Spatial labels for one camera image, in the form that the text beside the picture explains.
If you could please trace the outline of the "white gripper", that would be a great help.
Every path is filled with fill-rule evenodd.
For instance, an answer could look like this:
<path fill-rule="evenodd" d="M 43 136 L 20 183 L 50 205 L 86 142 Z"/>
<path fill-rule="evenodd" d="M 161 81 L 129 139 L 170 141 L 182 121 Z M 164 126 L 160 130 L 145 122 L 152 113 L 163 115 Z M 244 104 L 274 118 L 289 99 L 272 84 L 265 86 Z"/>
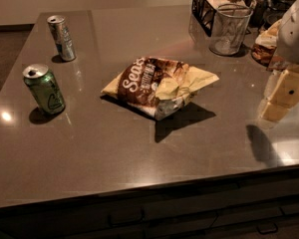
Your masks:
<path fill-rule="evenodd" d="M 278 30 L 277 53 L 286 61 L 299 64 L 299 0 L 283 15 Z M 264 99 L 259 105 L 263 120 L 279 122 L 299 103 L 299 72 L 274 70 L 268 78 Z"/>

